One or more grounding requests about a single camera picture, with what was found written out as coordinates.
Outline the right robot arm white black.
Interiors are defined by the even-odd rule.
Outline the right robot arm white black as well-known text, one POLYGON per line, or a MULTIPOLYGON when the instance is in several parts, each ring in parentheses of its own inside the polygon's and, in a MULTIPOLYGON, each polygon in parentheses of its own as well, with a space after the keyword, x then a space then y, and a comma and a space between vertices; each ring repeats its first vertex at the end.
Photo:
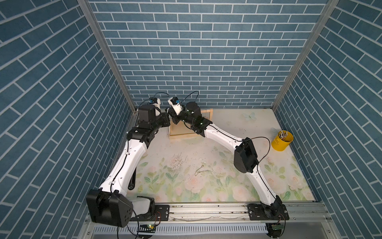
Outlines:
POLYGON ((196 102, 188 102, 185 106, 176 97, 168 100, 170 107, 166 112, 174 124, 183 122, 185 126, 198 135, 214 140, 227 148, 234 156, 234 167, 244 173, 257 191, 261 206, 268 218, 280 213, 283 203, 271 189, 260 168, 260 161, 251 138, 239 138, 216 126, 201 114, 196 102))

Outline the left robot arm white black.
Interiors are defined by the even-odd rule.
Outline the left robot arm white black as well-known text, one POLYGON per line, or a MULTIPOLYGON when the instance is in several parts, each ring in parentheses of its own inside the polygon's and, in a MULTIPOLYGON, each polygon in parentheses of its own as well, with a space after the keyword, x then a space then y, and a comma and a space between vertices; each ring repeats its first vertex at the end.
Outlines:
POLYGON ((128 198, 128 187, 135 180, 136 168, 148 149, 155 133, 170 125, 169 116, 161 112, 159 103, 138 109, 138 123, 127 133, 124 149, 109 176, 98 189, 92 189, 86 202, 92 222, 125 227, 131 219, 151 219, 154 216, 153 198, 128 198))

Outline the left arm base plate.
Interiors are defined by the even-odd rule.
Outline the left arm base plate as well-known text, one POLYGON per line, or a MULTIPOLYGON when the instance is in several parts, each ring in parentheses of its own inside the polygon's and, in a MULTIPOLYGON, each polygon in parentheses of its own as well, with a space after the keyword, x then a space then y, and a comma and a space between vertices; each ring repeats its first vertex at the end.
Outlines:
POLYGON ((140 214, 132 217, 131 221, 168 221, 170 213, 170 205, 154 205, 149 207, 146 214, 140 214))

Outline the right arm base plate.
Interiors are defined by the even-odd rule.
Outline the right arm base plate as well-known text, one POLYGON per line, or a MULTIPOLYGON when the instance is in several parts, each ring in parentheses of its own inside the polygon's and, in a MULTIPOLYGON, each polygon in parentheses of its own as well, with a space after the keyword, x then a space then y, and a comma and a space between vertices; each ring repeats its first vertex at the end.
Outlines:
POLYGON ((289 214, 284 204, 265 205, 260 204, 248 204, 247 210, 251 221, 259 220, 289 220, 289 214))

